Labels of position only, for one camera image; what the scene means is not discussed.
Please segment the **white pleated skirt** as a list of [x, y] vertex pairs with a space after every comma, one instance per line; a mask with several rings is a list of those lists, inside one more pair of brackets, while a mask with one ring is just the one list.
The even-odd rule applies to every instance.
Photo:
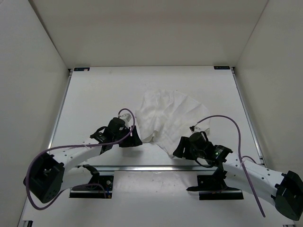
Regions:
[[135, 117], [142, 142], [153, 142], [172, 158], [181, 137], [189, 137], [209, 110], [192, 97], [178, 91], [152, 90], [143, 95]]

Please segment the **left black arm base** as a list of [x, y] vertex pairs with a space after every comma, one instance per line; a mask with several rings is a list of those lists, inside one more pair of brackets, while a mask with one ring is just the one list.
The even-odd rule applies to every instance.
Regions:
[[111, 199], [114, 175], [102, 175], [95, 167], [90, 165], [82, 165], [81, 167], [89, 171], [91, 178], [88, 183], [72, 187], [70, 198]]

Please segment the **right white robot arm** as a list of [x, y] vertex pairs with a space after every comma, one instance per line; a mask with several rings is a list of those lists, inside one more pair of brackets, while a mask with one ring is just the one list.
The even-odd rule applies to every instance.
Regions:
[[243, 161], [231, 149], [213, 145], [205, 132], [181, 137], [173, 155], [194, 161], [201, 158], [216, 167], [212, 183], [217, 189], [230, 187], [256, 194], [283, 216], [294, 221], [298, 221], [303, 213], [303, 181], [293, 171], [285, 174], [251, 161]]

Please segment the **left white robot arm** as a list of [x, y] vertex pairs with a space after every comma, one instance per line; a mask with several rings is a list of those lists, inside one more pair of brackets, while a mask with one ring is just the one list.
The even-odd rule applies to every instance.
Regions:
[[114, 117], [108, 126], [102, 126], [79, 145], [50, 148], [37, 155], [30, 164], [25, 179], [26, 193], [31, 203], [35, 195], [48, 205], [66, 189], [77, 186], [103, 189], [99, 172], [86, 162], [109, 151], [114, 145], [121, 148], [137, 147], [142, 141], [131, 114]]

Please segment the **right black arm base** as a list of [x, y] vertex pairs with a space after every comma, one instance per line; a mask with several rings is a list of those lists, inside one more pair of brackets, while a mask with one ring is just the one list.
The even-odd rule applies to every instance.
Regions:
[[200, 201], [243, 200], [242, 190], [228, 187], [224, 181], [225, 171], [215, 170], [212, 173], [198, 173], [197, 184], [187, 188], [188, 192], [197, 192]]

